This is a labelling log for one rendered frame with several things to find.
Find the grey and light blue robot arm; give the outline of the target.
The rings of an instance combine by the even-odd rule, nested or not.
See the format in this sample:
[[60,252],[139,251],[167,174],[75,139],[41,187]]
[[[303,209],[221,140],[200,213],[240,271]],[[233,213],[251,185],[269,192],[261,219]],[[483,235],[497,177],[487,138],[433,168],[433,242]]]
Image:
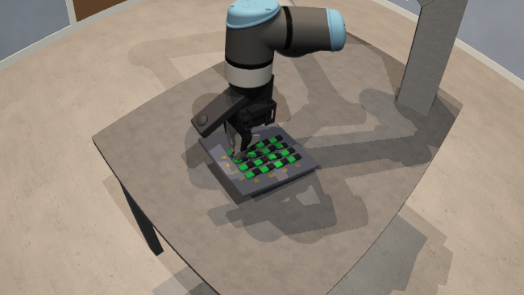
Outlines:
[[[292,0],[237,0],[229,6],[225,24],[224,77],[241,88],[271,80],[274,51],[297,58],[341,51],[346,41],[343,16],[337,10],[295,6]],[[245,93],[229,86],[191,123],[207,138],[248,102]]]

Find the grey switch panel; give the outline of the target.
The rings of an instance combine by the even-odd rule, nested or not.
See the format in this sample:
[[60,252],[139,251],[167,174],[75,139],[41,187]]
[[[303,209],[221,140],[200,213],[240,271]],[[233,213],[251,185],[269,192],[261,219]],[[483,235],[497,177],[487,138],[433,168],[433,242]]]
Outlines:
[[267,194],[318,168],[314,159],[276,122],[252,130],[252,134],[260,135],[260,140],[247,148],[240,160],[231,154],[225,131],[199,139],[241,198],[261,191]]

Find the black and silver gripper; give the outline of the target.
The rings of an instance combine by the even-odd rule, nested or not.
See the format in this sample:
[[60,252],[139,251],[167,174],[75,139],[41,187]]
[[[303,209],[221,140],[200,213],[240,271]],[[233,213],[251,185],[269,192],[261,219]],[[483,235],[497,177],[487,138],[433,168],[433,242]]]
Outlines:
[[[241,88],[228,82],[232,89],[245,93],[249,99],[246,105],[223,124],[231,153],[237,160],[243,157],[247,148],[260,140],[260,135],[252,134],[252,128],[275,122],[277,103],[272,99],[273,82],[273,74],[269,83],[255,88]],[[270,110],[273,110],[273,117]]]

